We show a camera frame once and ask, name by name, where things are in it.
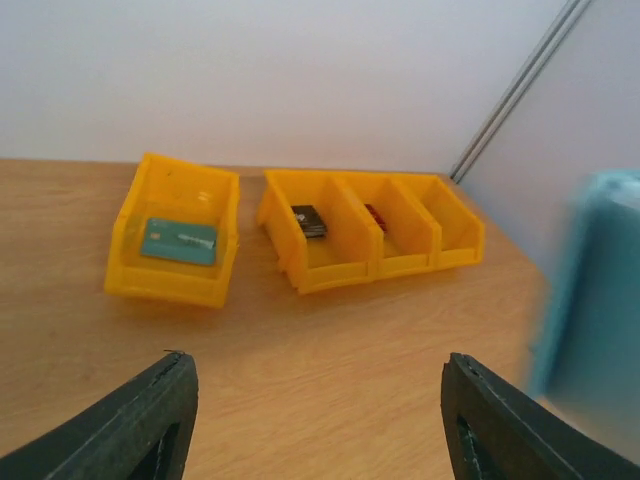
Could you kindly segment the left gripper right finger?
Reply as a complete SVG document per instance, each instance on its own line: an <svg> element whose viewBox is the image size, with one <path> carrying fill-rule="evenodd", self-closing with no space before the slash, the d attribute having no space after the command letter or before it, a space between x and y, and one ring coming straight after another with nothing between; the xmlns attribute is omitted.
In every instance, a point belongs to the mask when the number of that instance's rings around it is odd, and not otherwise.
<svg viewBox="0 0 640 480"><path fill-rule="evenodd" d="M443 366L441 414L456 479L637 479L639 466L575 430L473 357Z"/></svg>

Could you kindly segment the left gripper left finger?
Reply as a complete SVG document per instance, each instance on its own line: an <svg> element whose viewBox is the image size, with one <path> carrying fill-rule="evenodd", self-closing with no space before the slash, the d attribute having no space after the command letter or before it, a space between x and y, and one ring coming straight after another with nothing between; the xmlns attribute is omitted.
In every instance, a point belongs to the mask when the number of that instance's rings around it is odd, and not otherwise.
<svg viewBox="0 0 640 480"><path fill-rule="evenodd" d="M181 479L198 409L194 358L173 351L1 458L3 479Z"/></svg>

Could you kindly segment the blue card holder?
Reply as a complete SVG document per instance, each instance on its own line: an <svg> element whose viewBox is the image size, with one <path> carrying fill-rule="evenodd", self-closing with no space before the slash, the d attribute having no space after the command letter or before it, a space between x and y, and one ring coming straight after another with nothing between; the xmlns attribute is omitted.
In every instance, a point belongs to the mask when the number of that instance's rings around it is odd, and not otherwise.
<svg viewBox="0 0 640 480"><path fill-rule="evenodd" d="M639 173L593 175L572 202L540 325L533 396L639 400Z"/></svg>

